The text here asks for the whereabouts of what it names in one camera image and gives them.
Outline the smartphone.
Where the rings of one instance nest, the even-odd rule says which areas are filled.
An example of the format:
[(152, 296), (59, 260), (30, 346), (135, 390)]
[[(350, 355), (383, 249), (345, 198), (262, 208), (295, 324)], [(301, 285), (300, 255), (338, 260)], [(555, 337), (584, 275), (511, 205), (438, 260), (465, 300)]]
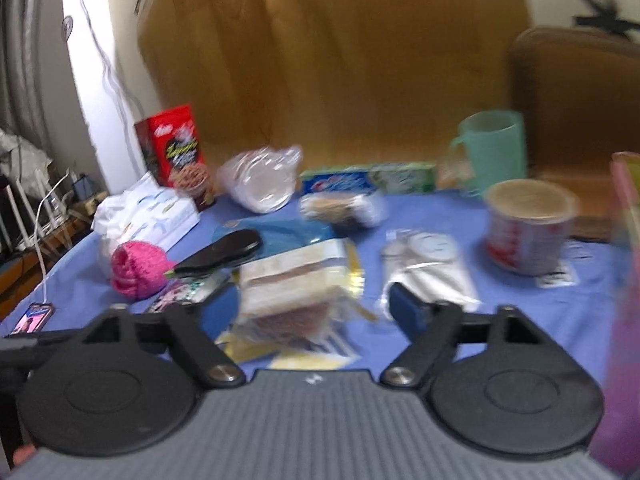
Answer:
[(53, 304), (31, 304), (14, 326), (11, 335), (40, 332), (54, 311)]

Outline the stack of clear plastic cups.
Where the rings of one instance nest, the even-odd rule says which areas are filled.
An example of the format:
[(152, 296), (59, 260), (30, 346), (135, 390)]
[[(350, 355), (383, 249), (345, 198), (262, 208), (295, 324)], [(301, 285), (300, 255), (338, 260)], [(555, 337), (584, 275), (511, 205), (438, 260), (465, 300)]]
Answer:
[(254, 214), (270, 214), (284, 207), (297, 185), (303, 150), (270, 146), (243, 152), (218, 169), (218, 182), (235, 203)]

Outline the pink knitted soft ball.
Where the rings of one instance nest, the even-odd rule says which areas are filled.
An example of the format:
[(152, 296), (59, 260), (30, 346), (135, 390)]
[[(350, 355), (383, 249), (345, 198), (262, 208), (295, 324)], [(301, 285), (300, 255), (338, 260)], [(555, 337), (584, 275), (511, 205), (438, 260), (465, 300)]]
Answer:
[(175, 266), (162, 248), (130, 240), (119, 245), (111, 256), (111, 284), (130, 300), (143, 300), (160, 292), (166, 276)]

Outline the pink gold tin box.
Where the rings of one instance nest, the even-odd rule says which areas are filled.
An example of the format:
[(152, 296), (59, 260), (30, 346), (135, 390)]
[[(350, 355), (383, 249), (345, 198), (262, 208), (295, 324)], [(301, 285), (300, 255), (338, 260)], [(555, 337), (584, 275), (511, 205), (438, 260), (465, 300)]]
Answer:
[(604, 374), (604, 415), (591, 455), (623, 477), (639, 473), (639, 155), (612, 156), (614, 318)]

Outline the brown chair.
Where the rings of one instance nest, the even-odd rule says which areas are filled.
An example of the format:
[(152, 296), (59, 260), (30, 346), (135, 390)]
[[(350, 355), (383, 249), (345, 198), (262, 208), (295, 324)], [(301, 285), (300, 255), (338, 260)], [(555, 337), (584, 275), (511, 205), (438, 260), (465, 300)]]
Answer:
[(575, 193), (574, 237), (606, 242), (611, 157), (639, 148), (638, 44), (604, 32), (535, 27), (513, 41), (508, 62), (529, 177)]

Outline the bagged white rope accessory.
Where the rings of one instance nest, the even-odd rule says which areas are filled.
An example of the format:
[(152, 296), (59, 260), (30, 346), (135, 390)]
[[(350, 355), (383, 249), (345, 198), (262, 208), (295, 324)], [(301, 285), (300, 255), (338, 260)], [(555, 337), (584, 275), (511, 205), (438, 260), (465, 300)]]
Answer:
[(458, 243), (444, 233), (395, 230), (381, 249), (383, 287), (376, 310), (390, 320), (390, 288), (401, 284), (424, 302), (449, 301), (465, 312), (482, 302)]

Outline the blue glasses case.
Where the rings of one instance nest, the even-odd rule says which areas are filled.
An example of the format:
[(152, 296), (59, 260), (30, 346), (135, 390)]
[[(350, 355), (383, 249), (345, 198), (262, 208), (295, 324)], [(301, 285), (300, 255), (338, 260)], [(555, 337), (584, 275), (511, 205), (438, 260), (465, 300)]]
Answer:
[(329, 223), (304, 219), (245, 218), (230, 220), (217, 226), (213, 240), (237, 230), (256, 230), (262, 237), (265, 252), (276, 254), (306, 245), (333, 240), (336, 237)]

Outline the blue patterned tablecloth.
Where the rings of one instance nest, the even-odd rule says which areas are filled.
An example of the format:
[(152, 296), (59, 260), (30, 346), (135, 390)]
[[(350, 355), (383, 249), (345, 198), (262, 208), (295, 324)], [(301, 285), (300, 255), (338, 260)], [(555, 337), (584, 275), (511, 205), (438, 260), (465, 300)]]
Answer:
[[(524, 278), (495, 266), (484, 246), (488, 212), (481, 200), (455, 192), (430, 195), (386, 197), (388, 218), (377, 230), (350, 236), (366, 274), (361, 303), (374, 310), (383, 286), (380, 250), (387, 234), (396, 230), (419, 230), (450, 235), (462, 249), (463, 258), (478, 296), (482, 312), (495, 312), (499, 304), (514, 304), (574, 356), (586, 370), (602, 382), (605, 375), (608, 341), (615, 318), (614, 263), (610, 245), (568, 243), (565, 260), (578, 283), (574, 286), (540, 288), (533, 278)], [(200, 223), (169, 252), (180, 261), (211, 243), (218, 226), (251, 218), (262, 221), (299, 219), (297, 200), (266, 216), (251, 216), (226, 196), (201, 213)], [(71, 330), (86, 326), (112, 304), (125, 301), (117, 295), (96, 263), (99, 239), (88, 235), (68, 252), (47, 274), (48, 301), (54, 313), (43, 330)], [(346, 370), (370, 370), (375, 378), (408, 344), (395, 324), (370, 323), (360, 316), (342, 328), (338, 344), (344, 342), (360, 359)], [(343, 356), (345, 351), (338, 346)]]

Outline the Crest toothpaste box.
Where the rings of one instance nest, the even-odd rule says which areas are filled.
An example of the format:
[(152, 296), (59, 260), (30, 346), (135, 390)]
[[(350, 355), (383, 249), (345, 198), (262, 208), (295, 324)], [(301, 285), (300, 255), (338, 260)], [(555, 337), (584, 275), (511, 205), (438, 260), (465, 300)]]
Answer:
[(300, 185), (303, 194), (428, 194), (436, 190), (436, 177), (436, 166), (430, 162), (384, 162), (305, 170)]

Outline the green patterned tissue pack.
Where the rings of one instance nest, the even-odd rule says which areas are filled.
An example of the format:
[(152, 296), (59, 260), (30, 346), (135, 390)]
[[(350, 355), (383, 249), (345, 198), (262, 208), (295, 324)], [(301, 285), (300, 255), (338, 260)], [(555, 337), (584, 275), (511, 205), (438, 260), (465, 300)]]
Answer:
[(183, 306), (199, 306), (206, 304), (209, 299), (216, 296), (230, 282), (229, 275), (224, 272), (215, 272), (199, 278), (178, 278), (170, 283), (167, 288), (148, 307), (149, 313), (163, 312), (171, 304)]

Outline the white tissue pack large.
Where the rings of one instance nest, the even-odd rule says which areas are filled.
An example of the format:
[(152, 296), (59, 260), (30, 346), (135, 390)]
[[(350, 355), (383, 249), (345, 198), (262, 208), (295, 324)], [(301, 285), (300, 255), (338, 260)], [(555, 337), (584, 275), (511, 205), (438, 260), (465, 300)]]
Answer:
[(96, 208), (91, 229), (107, 247), (137, 240), (168, 252), (200, 222), (192, 198), (160, 186), (150, 172)]

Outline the black oval case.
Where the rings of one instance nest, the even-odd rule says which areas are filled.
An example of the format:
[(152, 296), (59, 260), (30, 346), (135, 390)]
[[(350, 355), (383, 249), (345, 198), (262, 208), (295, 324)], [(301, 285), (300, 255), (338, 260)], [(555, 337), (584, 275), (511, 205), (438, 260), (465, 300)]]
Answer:
[(262, 237), (256, 230), (233, 231), (177, 263), (170, 273), (179, 278), (209, 274), (252, 258), (260, 248)]

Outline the green plastic mug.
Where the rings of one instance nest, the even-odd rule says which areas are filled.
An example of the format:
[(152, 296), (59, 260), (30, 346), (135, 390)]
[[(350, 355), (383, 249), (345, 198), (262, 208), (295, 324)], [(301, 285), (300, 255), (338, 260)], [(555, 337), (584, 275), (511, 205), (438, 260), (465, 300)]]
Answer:
[(496, 183), (527, 177), (524, 119), (514, 110), (482, 110), (460, 122), (450, 151), (464, 151), (466, 173), (458, 177), (465, 192), (483, 195)]

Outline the black power adapter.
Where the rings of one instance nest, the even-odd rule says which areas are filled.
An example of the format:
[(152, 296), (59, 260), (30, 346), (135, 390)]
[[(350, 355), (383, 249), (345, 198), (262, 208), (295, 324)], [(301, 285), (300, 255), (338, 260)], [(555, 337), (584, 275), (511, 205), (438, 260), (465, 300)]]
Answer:
[(88, 174), (80, 174), (73, 177), (72, 188), (78, 202), (84, 202), (99, 192), (99, 188)]

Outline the wooden board panel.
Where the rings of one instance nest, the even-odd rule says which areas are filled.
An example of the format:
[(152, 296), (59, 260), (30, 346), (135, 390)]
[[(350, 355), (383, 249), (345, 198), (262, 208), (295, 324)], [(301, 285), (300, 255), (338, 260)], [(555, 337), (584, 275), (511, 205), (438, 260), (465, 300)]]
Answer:
[(525, 0), (145, 0), (138, 45), (206, 162), (299, 146), (307, 168), (438, 159), (509, 104)]

